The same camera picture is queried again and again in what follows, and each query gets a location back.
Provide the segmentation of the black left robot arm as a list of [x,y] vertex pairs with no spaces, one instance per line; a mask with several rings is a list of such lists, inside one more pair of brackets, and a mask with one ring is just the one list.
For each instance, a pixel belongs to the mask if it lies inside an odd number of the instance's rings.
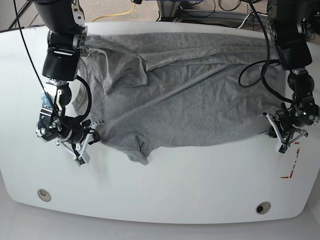
[[[276,138],[276,151],[285,154],[287,149],[303,136],[308,136],[304,126],[317,124],[320,107],[313,91],[315,83],[306,70],[313,60],[305,38],[304,19],[312,11],[312,0],[270,0],[267,3],[267,19],[270,36],[265,36],[267,57],[261,61],[260,77],[251,86],[262,82],[264,87],[282,101],[275,114],[263,113],[271,127],[268,135]],[[293,91],[288,99],[273,90],[265,79],[269,65],[279,64],[289,71],[288,86]]]

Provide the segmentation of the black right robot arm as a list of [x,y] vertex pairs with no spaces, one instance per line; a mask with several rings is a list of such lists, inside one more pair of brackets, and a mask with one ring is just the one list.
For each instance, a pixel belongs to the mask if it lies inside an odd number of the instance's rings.
[[[81,166],[90,161],[86,148],[100,141],[96,128],[104,124],[102,120],[91,122],[87,118],[92,93],[88,83],[77,74],[88,32],[84,11],[77,0],[36,0],[34,4],[49,29],[42,69],[48,82],[43,88],[36,133],[46,142],[56,140]],[[88,103],[84,114],[71,117],[66,115],[66,106],[72,99],[69,83],[74,80],[84,85]]]

